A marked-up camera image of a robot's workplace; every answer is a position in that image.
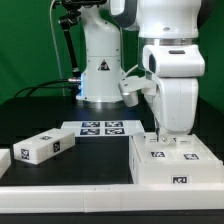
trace warning label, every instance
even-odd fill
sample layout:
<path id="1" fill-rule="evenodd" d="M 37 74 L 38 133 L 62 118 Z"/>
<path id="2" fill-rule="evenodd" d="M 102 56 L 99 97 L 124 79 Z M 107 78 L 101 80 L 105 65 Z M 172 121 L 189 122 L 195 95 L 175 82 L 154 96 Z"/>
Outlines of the warning label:
<path id="1" fill-rule="evenodd" d="M 101 63 L 99 69 L 99 71 L 110 71 L 110 68 L 106 62 L 106 60 L 103 60 L 103 62 Z"/>

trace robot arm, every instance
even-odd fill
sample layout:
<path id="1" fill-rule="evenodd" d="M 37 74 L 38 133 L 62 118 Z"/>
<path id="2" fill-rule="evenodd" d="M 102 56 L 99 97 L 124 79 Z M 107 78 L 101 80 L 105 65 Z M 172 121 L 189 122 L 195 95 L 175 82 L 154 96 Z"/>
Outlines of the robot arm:
<path id="1" fill-rule="evenodd" d="M 194 123 L 198 97 L 195 77 L 202 76 L 205 69 L 198 46 L 193 44 L 198 37 L 201 3 L 110 1 L 114 20 L 125 29 L 139 30 L 138 65 L 146 71 L 144 78 L 123 79 L 119 88 L 129 106 L 138 103 L 136 91 L 142 90 L 163 140 L 170 134 L 188 134 Z"/>

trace black cable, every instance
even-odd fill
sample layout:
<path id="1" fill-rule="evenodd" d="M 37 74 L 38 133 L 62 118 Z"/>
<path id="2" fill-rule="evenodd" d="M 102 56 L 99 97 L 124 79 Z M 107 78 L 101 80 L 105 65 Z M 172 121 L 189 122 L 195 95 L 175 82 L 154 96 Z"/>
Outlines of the black cable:
<path id="1" fill-rule="evenodd" d="M 26 94 L 26 97 L 29 97 L 41 86 L 48 86 L 48 85 L 53 85 L 53 84 L 58 84 L 58 83 L 66 83 L 66 82 L 68 82 L 67 79 L 59 79 L 59 80 L 41 83 L 38 86 L 31 88 L 31 90 Z"/>
<path id="2" fill-rule="evenodd" d="M 33 90 L 33 89 L 35 89 L 34 91 L 36 91 L 36 90 L 38 90 L 38 89 L 70 89 L 70 86 L 64 86 L 64 87 L 62 87 L 62 86 L 34 86 L 34 87 L 27 87 L 27 88 L 24 88 L 24 89 L 21 89 L 19 92 L 17 92 L 16 94 L 15 94 L 15 96 L 14 96 L 14 98 L 16 98 L 21 92 L 24 92 L 24 91 L 26 91 L 26 90 L 28 90 L 28 89 L 31 89 L 31 91 Z"/>

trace cable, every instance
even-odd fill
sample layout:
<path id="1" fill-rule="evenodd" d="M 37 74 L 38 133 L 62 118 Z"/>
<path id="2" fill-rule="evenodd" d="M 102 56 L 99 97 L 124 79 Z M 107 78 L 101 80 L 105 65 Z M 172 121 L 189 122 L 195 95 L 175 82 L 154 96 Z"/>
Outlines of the cable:
<path id="1" fill-rule="evenodd" d="M 60 79 L 63 79 L 61 60 L 60 60 L 60 56 L 59 56 L 58 45 L 57 45 L 57 40 L 56 40 L 56 35 L 55 35 L 55 30 L 54 30 L 53 16 L 52 16 L 52 10 L 53 10 L 53 7 L 54 7 L 56 1 L 57 0 L 52 0 L 52 2 L 51 2 L 49 16 L 50 16 L 51 33 L 52 33 L 52 38 L 53 38 L 53 43 L 54 43 L 54 50 L 55 50 L 57 64 L 58 64 L 59 77 L 60 77 Z"/>
<path id="2" fill-rule="evenodd" d="M 121 68 L 124 69 L 124 43 L 123 43 L 123 29 L 120 27 L 120 37 L 121 37 Z"/>
<path id="3" fill-rule="evenodd" d="M 37 89 L 69 89 L 70 86 L 39 86 L 39 87 L 27 87 L 27 88 L 24 88 L 24 89 L 21 89 L 19 92 L 17 92 L 14 96 L 14 98 L 16 98 L 20 93 L 28 90 L 28 89 L 35 89 L 35 91 Z"/>
<path id="4" fill-rule="evenodd" d="M 126 76 L 125 77 L 128 77 L 130 75 L 130 73 L 132 73 L 135 69 L 138 68 L 138 65 L 135 65 L 134 67 L 132 67 L 131 69 L 129 69 L 126 73 Z"/>
<path id="5" fill-rule="evenodd" d="M 50 82 L 44 82 L 39 84 L 36 87 L 33 87 L 27 94 L 26 97 L 29 97 L 32 93 L 34 93 L 39 87 L 43 87 L 43 86 L 48 86 L 48 85 L 53 85 L 53 84 L 58 84 L 58 83 L 66 83 L 68 82 L 67 79 L 59 79 L 59 80 L 54 80 L 54 81 L 50 81 Z"/>

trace logo sticker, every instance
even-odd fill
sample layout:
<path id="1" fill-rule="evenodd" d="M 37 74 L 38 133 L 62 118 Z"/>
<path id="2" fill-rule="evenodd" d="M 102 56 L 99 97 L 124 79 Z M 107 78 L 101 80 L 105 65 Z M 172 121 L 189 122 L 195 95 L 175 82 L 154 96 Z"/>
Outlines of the logo sticker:
<path id="1" fill-rule="evenodd" d="M 41 137 L 40 139 L 41 140 L 45 140 L 45 141 L 47 141 L 47 140 L 49 140 L 49 139 L 51 139 L 52 137 L 50 137 L 50 136 L 43 136 L 43 137 Z"/>
<path id="2" fill-rule="evenodd" d="M 186 160 L 199 160 L 197 154 L 184 154 Z"/>
<path id="3" fill-rule="evenodd" d="M 100 129 L 81 129 L 80 135 L 99 135 Z"/>
<path id="4" fill-rule="evenodd" d="M 187 176 L 172 177 L 172 183 L 173 184 L 187 184 L 188 183 L 188 177 Z"/>
<path id="5" fill-rule="evenodd" d="M 97 128 L 100 127 L 100 122 L 83 122 L 83 128 Z"/>
<path id="6" fill-rule="evenodd" d="M 166 157 L 164 152 L 151 152 L 151 155 L 154 158 L 165 158 Z"/>
<path id="7" fill-rule="evenodd" d="M 107 128 L 123 127 L 123 122 L 121 122 L 121 121 L 105 122 L 105 126 Z"/>
<path id="8" fill-rule="evenodd" d="M 22 159 L 29 160 L 30 159 L 30 152 L 27 149 L 21 149 L 21 157 Z"/>
<path id="9" fill-rule="evenodd" d="M 110 71 L 110 68 L 106 62 L 106 60 L 103 60 L 103 62 L 101 63 L 99 69 L 99 71 Z"/>
<path id="10" fill-rule="evenodd" d="M 124 135 L 124 129 L 123 128 L 106 128 L 105 129 L 106 135 Z"/>
<path id="11" fill-rule="evenodd" d="M 53 144 L 53 150 L 54 150 L 54 153 L 60 151 L 61 147 L 60 147 L 60 142 L 55 142 Z"/>

